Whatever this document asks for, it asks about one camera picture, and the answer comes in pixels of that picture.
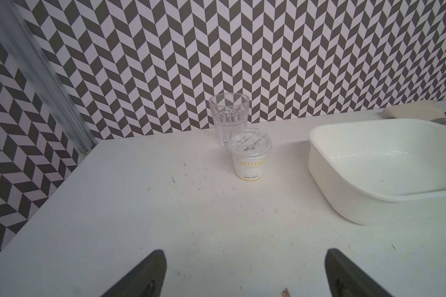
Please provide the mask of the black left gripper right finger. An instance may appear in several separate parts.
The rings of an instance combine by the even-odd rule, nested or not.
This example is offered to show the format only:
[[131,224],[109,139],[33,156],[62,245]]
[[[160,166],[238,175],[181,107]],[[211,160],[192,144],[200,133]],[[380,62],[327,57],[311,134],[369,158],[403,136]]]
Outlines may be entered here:
[[339,249],[329,249],[325,256],[325,272],[333,297],[391,297]]

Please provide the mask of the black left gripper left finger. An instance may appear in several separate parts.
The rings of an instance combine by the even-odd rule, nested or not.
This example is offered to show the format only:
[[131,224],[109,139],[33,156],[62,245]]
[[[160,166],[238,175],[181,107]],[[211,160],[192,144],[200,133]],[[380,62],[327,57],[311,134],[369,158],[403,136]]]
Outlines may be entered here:
[[167,271],[163,250],[152,251],[102,297],[159,297]]

